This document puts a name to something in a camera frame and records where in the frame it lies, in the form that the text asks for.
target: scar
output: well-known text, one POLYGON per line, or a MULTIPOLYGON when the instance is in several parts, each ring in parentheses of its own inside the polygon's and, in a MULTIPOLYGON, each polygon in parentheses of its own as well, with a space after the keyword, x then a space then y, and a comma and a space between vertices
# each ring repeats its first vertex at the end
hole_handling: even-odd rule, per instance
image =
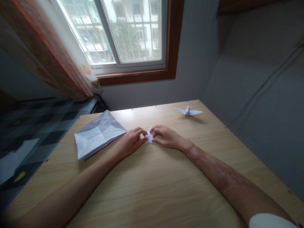
POLYGON ((198 148, 194 144, 189 147, 186 154, 193 160, 193 162, 202 169, 206 177, 219 189, 221 192, 228 191, 231 187, 246 186, 250 187, 250 181, 247 180, 240 173, 225 164, 224 162, 212 157, 210 154, 198 148), (208 173, 212 172, 210 168, 216 170, 217 183, 214 183, 209 178, 208 173))

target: curtain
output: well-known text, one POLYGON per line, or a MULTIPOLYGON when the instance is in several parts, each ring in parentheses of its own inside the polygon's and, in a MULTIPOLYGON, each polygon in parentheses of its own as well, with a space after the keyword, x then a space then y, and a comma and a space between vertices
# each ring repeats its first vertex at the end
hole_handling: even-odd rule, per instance
POLYGON ((0 45, 54 96, 83 101, 102 90, 56 0, 0 1, 0 13, 0 45))

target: checkered fabric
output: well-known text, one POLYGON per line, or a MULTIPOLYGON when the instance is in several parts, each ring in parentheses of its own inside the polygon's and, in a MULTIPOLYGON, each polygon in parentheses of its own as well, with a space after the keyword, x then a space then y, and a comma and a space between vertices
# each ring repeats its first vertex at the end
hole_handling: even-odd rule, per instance
POLYGON ((0 158, 16 151, 24 140, 40 138, 15 175, 0 185, 0 213, 11 203, 80 115, 90 114, 96 98, 84 102, 65 99, 36 101, 0 117, 0 158))

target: folded paper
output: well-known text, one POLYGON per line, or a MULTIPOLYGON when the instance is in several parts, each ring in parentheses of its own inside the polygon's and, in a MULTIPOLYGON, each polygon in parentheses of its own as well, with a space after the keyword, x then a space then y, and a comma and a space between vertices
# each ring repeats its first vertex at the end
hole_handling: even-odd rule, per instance
POLYGON ((188 102, 188 105, 187 105, 187 108, 186 108, 186 110, 184 110, 184 109, 180 109, 180 108, 175 108, 177 111, 179 111, 179 112, 181 112, 181 113, 183 113, 183 114, 185 114, 185 117, 188 117, 189 115, 196 115, 196 114, 199 114, 199 113, 203 113, 203 111, 195 111, 195 110, 193 110, 193 111, 190 111, 190 101, 188 102))
POLYGON ((155 142, 152 142, 152 139, 153 139, 153 132, 150 133, 150 130, 152 129, 153 126, 151 126, 149 128, 149 130, 147 131, 148 135, 145 136, 145 138, 148 138, 148 140, 145 142, 145 143, 155 143, 155 142))
POLYGON ((78 160, 86 159, 126 132, 126 129, 106 110, 74 134, 78 160))

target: paper crane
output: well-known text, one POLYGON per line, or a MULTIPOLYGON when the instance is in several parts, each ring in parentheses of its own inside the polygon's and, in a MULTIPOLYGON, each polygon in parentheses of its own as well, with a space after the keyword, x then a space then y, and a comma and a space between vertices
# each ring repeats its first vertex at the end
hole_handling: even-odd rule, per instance
POLYGON ((183 114, 185 114, 185 117, 188 117, 189 115, 195 115, 195 114, 199 114, 199 113, 202 113, 203 111, 195 111, 195 110, 193 110, 193 111, 190 111, 190 101, 188 102, 188 105, 187 105, 187 108, 186 108, 186 110, 184 110, 184 109, 179 109, 179 108, 175 108, 177 111, 179 111, 179 112, 181 112, 181 113, 183 113, 183 114))

